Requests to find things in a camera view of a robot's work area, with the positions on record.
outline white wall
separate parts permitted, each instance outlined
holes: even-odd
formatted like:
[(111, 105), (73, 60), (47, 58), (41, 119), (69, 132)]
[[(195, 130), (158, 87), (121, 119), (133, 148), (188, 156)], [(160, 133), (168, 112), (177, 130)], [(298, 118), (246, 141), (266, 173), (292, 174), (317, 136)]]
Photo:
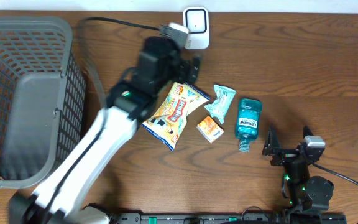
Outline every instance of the white wall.
[(358, 0), (0, 0), (4, 10), (182, 11), (358, 13)]

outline small orange and white box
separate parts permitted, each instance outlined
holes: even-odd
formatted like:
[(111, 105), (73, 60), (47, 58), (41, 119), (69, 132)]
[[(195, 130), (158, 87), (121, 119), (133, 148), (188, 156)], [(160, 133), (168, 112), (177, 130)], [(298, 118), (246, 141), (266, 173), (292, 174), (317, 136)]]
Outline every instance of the small orange and white box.
[(207, 116), (200, 124), (197, 124), (197, 129), (209, 143), (214, 142), (223, 134), (223, 129), (210, 116)]

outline plastic crate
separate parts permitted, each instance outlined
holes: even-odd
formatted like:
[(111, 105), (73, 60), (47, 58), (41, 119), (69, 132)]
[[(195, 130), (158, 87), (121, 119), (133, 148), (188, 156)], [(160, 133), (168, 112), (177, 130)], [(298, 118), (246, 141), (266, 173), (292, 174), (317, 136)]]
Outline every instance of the plastic crate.
[(0, 17), (0, 187), (54, 171), (80, 140), (86, 84), (56, 17)]

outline wood grain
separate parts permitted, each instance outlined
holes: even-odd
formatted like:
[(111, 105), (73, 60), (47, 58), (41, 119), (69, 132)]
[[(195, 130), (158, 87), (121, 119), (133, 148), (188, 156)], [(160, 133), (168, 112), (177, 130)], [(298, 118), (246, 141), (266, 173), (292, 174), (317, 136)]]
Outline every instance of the wood grain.
[[(86, 16), (150, 26), (181, 22), (181, 14), (172, 12), (0, 11), (0, 16), (60, 16), (73, 27)], [(225, 134), (210, 144), (196, 130), (208, 114), (203, 108), (188, 117), (174, 152), (140, 129), (103, 170), (85, 203), (145, 213), (280, 209), (288, 205), (280, 193), (283, 169), (260, 154), (271, 124), (285, 147), (295, 147), (303, 125), (309, 125), (328, 145), (319, 163), (358, 180), (358, 15), (211, 13), (210, 20), (209, 48), (185, 54), (203, 55), (197, 85), (212, 99), (215, 83), (237, 90), (222, 125)], [(85, 57), (95, 61), (105, 90), (135, 65), (144, 39), (157, 35), (105, 22), (90, 22), (85, 29), (85, 36), (75, 32), (73, 47), (86, 39), (91, 55)], [(85, 130), (98, 110), (94, 88), (88, 87)], [(238, 151), (234, 137), (243, 97), (257, 98), (264, 107), (260, 137), (248, 154)], [(348, 223), (358, 221), (358, 188), (314, 167), (310, 172), (335, 185), (329, 211), (344, 213)], [(0, 190), (0, 223), (7, 220), (13, 193)]]

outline mouthwash bottle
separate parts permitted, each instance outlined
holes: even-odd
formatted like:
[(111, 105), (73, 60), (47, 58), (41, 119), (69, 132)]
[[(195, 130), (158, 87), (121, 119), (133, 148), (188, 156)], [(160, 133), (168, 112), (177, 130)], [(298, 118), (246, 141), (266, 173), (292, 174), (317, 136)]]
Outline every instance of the mouthwash bottle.
[(259, 114), (262, 103), (259, 100), (241, 99), (236, 124), (236, 138), (240, 139), (239, 150), (249, 152), (249, 145), (258, 138)]

